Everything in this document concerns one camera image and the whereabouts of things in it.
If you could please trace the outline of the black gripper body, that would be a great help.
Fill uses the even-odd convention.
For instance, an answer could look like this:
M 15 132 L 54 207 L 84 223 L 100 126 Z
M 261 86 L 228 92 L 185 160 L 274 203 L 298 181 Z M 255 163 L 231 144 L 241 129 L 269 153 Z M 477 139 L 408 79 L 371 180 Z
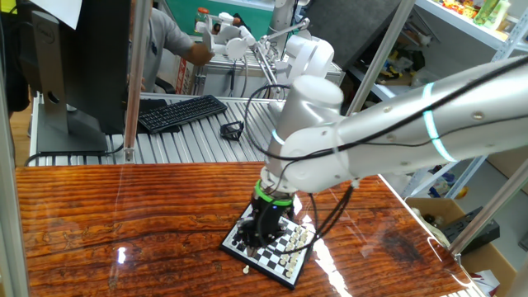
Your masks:
M 262 198 L 252 198 L 252 213 L 247 217 L 247 245 L 262 248 L 282 236 L 280 218 L 290 211 L 292 205 L 292 200 L 271 203 Z

